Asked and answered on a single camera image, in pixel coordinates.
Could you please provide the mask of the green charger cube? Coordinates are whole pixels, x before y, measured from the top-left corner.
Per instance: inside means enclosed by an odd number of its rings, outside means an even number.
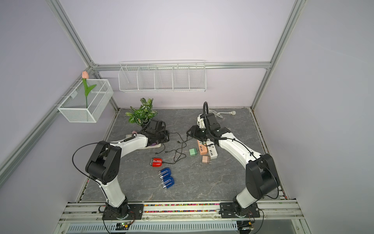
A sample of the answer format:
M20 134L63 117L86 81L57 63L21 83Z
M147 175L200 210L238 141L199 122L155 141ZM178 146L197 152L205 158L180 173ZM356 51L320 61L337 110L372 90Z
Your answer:
M196 148L189 149L189 154L190 156L196 156L198 154L197 149Z

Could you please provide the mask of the red electric shaver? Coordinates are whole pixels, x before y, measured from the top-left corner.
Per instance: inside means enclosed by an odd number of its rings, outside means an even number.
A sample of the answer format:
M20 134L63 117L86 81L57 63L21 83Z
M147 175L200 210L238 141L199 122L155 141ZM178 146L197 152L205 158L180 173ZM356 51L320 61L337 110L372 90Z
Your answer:
M150 165L152 167L161 167L162 164L163 164L163 161L161 158L152 158L150 162Z

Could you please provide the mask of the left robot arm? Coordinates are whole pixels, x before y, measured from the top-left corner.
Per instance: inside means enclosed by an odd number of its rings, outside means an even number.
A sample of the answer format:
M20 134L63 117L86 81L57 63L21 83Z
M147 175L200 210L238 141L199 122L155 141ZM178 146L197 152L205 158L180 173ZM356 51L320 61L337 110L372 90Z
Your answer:
M169 131L164 121L150 120L138 132L118 141L99 141L78 148L72 155L73 166L84 176L94 180L106 198L106 210L116 219L126 219L132 213L128 199L118 182L121 159L136 150L169 141ZM95 148L85 166L80 170L75 164L76 153L87 146Z

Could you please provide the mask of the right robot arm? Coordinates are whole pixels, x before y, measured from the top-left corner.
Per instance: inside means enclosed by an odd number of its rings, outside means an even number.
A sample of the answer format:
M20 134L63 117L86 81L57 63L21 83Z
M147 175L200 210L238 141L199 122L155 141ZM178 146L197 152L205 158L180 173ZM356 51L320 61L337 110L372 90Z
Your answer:
M233 199L235 215L247 215L252 204L279 187L272 156L246 146L228 128L220 126L213 114L200 114L197 124L187 130L187 136L221 147L245 168L245 188Z

